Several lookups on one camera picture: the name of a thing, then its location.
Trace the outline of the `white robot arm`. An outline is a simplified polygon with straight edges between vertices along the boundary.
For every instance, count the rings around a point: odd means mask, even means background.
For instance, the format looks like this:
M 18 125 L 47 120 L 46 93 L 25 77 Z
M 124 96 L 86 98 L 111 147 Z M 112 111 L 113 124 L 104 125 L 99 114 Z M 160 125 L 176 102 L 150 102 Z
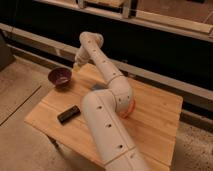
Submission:
M 150 171 L 118 113 L 128 115 L 134 102 L 133 89 L 127 78 L 102 52 L 101 34 L 82 32 L 81 46 L 75 55 L 74 70 L 92 60 L 102 74 L 107 87 L 86 94 L 81 110 L 95 141 L 106 171 Z

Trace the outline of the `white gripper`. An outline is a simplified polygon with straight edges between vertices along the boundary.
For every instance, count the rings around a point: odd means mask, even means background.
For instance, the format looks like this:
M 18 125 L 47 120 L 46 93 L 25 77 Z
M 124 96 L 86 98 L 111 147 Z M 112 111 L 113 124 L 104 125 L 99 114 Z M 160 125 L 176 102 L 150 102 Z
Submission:
M 89 59 L 90 56 L 88 52 L 85 50 L 83 46 L 81 46 L 75 55 L 75 62 L 73 64 L 73 69 L 75 71 L 80 70 L 83 65 L 88 63 Z

